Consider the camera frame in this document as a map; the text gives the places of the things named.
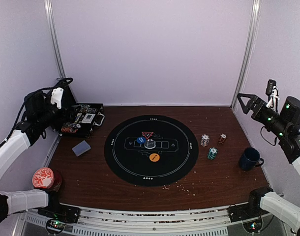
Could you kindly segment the orange big blind button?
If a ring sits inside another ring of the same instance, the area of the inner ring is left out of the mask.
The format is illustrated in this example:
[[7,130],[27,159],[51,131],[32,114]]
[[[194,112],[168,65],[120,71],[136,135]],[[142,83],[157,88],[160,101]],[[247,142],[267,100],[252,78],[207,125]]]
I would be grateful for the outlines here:
[[160,160],[160,155],[158,153],[152,153],[149,156],[151,162],[158,162]]

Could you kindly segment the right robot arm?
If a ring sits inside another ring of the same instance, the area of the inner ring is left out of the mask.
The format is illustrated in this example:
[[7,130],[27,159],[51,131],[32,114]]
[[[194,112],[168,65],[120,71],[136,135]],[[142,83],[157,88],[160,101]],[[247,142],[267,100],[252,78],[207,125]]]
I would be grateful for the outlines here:
[[[282,109],[277,109],[279,100],[275,80],[268,80],[267,102],[255,94],[238,93],[237,99],[244,114],[252,111],[252,119],[275,135],[273,146],[279,145],[290,165],[300,177],[300,101],[292,96],[286,97]],[[292,233],[300,236],[300,207],[280,197],[270,187],[260,187],[250,192],[245,213],[255,217],[263,211],[288,225]]]

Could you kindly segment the blue small blind button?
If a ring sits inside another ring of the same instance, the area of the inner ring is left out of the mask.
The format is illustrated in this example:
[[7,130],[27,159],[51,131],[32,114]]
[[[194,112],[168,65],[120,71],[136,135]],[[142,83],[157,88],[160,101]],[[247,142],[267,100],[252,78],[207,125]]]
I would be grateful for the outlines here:
[[144,136],[140,136],[140,137],[138,137],[137,138],[137,143],[139,143],[139,144],[144,144],[145,142],[146,142],[146,138],[144,137]]

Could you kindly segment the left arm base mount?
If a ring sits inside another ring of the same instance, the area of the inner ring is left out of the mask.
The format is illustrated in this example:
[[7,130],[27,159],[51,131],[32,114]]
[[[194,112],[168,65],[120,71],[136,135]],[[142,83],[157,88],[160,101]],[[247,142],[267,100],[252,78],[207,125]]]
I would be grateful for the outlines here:
[[37,213],[46,216],[45,229],[52,235],[62,233],[68,224],[77,223],[80,217],[80,208],[74,206],[60,205],[54,209],[53,206],[38,208]]

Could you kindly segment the red triangle marker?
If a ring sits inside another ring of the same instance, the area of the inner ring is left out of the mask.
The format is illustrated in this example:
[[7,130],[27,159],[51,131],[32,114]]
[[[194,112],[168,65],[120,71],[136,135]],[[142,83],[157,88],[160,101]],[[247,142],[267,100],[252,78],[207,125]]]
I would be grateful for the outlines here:
[[153,135],[152,131],[142,131],[143,137],[145,137],[146,140],[150,139],[150,137]]

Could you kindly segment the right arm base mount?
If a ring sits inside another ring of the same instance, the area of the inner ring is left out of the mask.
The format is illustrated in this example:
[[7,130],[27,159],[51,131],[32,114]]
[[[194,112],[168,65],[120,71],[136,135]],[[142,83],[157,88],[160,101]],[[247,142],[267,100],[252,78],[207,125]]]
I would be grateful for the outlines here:
[[274,218],[274,216],[272,216],[271,219],[265,223],[264,215],[268,214],[268,212],[258,207],[252,207],[249,203],[230,205],[227,211],[231,223],[241,221],[244,230],[253,235],[263,232]]

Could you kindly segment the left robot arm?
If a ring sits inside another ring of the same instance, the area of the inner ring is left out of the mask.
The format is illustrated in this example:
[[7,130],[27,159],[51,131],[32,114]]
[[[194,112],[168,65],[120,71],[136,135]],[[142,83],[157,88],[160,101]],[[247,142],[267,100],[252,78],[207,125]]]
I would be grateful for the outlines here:
[[7,191],[1,178],[46,128],[66,120],[66,109],[50,104],[42,117],[14,127],[0,144],[0,213],[44,207],[52,217],[63,204],[128,211],[172,211],[243,203],[266,186],[261,168],[242,170],[249,147],[228,107],[107,107],[88,139],[90,150],[76,156],[80,138],[64,136],[50,166],[63,177],[59,192]]

